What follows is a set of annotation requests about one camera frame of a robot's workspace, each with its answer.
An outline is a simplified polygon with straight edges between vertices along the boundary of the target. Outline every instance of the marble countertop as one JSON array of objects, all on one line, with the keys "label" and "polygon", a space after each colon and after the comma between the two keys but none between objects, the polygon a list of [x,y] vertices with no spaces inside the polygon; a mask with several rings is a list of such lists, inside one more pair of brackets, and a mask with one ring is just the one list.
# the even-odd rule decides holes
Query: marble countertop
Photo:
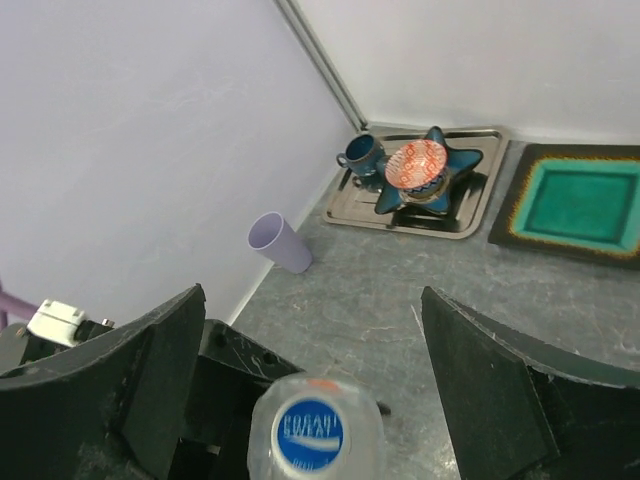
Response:
[{"label": "marble countertop", "polygon": [[389,404],[388,478],[459,479],[420,324],[429,285],[570,352],[640,370],[640,273],[487,243],[523,143],[512,142],[482,226],[445,240],[329,225],[299,230],[315,262],[274,267],[234,327],[300,367]]}]

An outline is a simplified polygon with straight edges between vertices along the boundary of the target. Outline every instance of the green tray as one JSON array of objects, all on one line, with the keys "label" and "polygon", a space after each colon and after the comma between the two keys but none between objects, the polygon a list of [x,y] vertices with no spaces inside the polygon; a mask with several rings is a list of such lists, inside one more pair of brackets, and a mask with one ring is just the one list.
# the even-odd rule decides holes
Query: green tray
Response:
[{"label": "green tray", "polygon": [[489,242],[640,269],[640,147],[527,146]]}]

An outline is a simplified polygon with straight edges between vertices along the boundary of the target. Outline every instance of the bottle cap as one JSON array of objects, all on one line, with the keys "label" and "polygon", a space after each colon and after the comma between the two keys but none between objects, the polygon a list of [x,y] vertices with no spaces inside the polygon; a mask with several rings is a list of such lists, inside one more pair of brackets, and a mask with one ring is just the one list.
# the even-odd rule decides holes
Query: bottle cap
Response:
[{"label": "bottle cap", "polygon": [[271,444],[288,478],[332,478],[351,449],[349,425],[329,396],[305,392],[276,413]]}]

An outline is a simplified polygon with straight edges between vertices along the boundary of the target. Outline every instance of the stainless steel tray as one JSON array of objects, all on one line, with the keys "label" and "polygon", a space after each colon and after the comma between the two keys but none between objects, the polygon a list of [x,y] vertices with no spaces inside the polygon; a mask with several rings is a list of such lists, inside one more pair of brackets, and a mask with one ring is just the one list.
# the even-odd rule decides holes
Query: stainless steel tray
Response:
[{"label": "stainless steel tray", "polygon": [[[387,155],[402,145],[422,138],[425,130],[393,127],[371,127],[369,133],[382,142]],[[466,238],[480,226],[489,202],[500,166],[509,143],[509,135],[499,128],[459,128],[444,130],[447,143],[453,148],[481,150],[482,161],[452,191],[452,209],[437,217],[415,207],[377,215],[373,209],[378,193],[368,192],[353,182],[350,171],[341,172],[332,185],[334,193],[323,217],[329,223],[375,228],[394,232],[414,233],[451,239]]]}]

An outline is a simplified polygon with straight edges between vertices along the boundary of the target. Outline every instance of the white wall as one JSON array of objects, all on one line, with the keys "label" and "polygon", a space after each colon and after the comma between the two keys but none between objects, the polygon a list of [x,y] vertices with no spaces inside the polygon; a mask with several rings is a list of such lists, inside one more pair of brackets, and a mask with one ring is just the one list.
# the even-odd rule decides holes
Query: white wall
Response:
[{"label": "white wall", "polygon": [[0,4],[0,278],[128,321],[201,282],[229,320],[352,130],[271,1]]},{"label": "white wall", "polygon": [[640,142],[636,0],[297,0],[374,122]]}]

